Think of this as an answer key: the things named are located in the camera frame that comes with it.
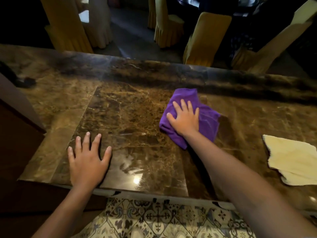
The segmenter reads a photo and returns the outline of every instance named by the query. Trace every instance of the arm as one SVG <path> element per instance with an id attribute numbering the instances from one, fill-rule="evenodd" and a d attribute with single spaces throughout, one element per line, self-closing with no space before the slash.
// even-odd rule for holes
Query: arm
<path id="1" fill-rule="evenodd" d="M 93 189 L 101 182 L 108 169 L 111 147 L 107 148 L 103 159 L 100 160 L 98 155 L 100 139 L 101 134 L 98 134 L 89 150 L 90 133 L 86 133 L 82 145 L 80 137 L 77 136 L 76 158 L 73 149 L 68 147 L 70 180 L 73 188 L 32 238 L 71 236 Z"/>
<path id="2" fill-rule="evenodd" d="M 259 237 L 317 237 L 317 228 L 295 211 L 258 173 L 224 152 L 199 130 L 199 109 L 193 113 L 184 100 L 174 102 L 177 118 L 169 113 L 172 127 L 202 160 L 210 178 L 228 196 Z"/>

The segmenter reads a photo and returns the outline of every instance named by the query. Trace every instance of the finger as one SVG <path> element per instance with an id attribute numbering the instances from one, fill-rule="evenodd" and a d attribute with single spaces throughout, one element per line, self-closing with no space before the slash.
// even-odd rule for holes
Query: finger
<path id="1" fill-rule="evenodd" d="M 105 151 L 105 155 L 103 156 L 102 160 L 101 160 L 101 163 L 103 165 L 105 165 L 106 167 L 108 167 L 109 165 L 109 161 L 110 161 L 110 158 L 111 158 L 111 154 L 112 154 L 112 147 L 111 146 L 108 146 L 108 148 L 106 149 Z"/>
<path id="2" fill-rule="evenodd" d="M 183 112 L 188 112 L 187 105 L 186 105 L 184 99 L 181 99 L 181 100 L 180 100 L 180 104 L 181 104 L 181 106 L 182 106 Z"/>
<path id="3" fill-rule="evenodd" d="M 91 151 L 98 152 L 99 144 L 100 144 L 101 134 L 97 134 L 93 142 L 91 143 Z"/>
<path id="4" fill-rule="evenodd" d="M 195 116 L 196 116 L 196 118 L 199 117 L 199 108 L 196 108 L 196 110 L 195 110 Z"/>
<path id="5" fill-rule="evenodd" d="M 73 148 L 69 146 L 67 149 L 67 153 L 68 153 L 69 165 L 72 165 L 72 163 L 75 161 Z"/>
<path id="6" fill-rule="evenodd" d="M 171 113 L 167 113 L 166 118 L 170 122 L 171 125 L 175 122 L 175 118 L 173 117 Z"/>
<path id="7" fill-rule="evenodd" d="M 89 151 L 89 144 L 90 144 L 90 133 L 87 132 L 84 141 L 82 142 L 82 151 Z"/>
<path id="8" fill-rule="evenodd" d="M 174 106 L 174 109 L 176 110 L 177 115 L 179 115 L 182 112 L 182 109 L 180 108 L 178 103 L 176 103 L 175 101 L 173 102 L 173 106 Z"/>
<path id="9" fill-rule="evenodd" d="M 193 106 L 192 106 L 191 101 L 188 101 L 188 102 L 187 102 L 187 105 L 188 105 L 188 111 L 189 111 L 190 113 L 194 114 Z"/>
<path id="10" fill-rule="evenodd" d="M 75 145 L 75 155 L 79 155 L 81 153 L 81 138 L 80 136 L 76 137 L 76 145 Z"/>

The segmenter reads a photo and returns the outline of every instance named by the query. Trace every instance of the person's left hand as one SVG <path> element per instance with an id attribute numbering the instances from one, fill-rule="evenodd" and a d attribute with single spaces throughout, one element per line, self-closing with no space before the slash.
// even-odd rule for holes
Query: person's left hand
<path id="1" fill-rule="evenodd" d="M 103 159 L 100 160 L 98 155 L 100 139 L 101 134 L 98 134 L 89 150 L 90 133 L 86 133 L 82 145 L 81 138 L 77 136 L 75 147 L 76 158 L 72 147 L 68 147 L 70 181 L 73 187 L 80 186 L 81 188 L 93 191 L 103 179 L 109 166 L 112 148 L 109 146 L 105 151 Z"/>

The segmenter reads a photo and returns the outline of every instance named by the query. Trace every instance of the hand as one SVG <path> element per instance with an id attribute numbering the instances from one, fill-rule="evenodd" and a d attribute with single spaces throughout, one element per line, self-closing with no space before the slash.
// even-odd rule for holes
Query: hand
<path id="1" fill-rule="evenodd" d="M 112 148 L 108 146 L 103 159 L 100 160 L 98 155 L 100 139 L 101 134 L 98 134 L 91 144 L 91 150 L 89 150 L 90 133 L 86 133 L 82 146 L 81 138 L 77 136 L 75 147 L 76 158 L 72 147 L 68 147 L 70 181 L 73 187 L 81 186 L 81 188 L 86 188 L 92 192 L 103 179 L 109 166 Z"/>
<path id="2" fill-rule="evenodd" d="M 177 118 L 175 119 L 171 113 L 166 115 L 168 121 L 172 125 L 172 127 L 176 130 L 176 132 L 185 136 L 190 134 L 191 132 L 199 131 L 199 108 L 196 108 L 195 114 L 193 112 L 193 106 L 190 101 L 188 101 L 188 107 L 184 101 L 184 99 L 180 100 L 182 108 L 174 101 L 173 106 L 177 113 Z"/>

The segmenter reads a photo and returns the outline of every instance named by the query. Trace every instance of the person's right arm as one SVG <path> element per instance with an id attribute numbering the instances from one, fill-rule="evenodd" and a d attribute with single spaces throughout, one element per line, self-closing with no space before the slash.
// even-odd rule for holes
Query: person's right arm
<path id="1" fill-rule="evenodd" d="M 243 215 L 257 237 L 317 237 L 317 228 L 294 210 L 258 173 L 224 152 L 199 133 L 199 110 L 194 114 L 181 100 L 173 102 L 177 118 L 169 113 L 172 127 L 200 157 L 210 178 Z"/>

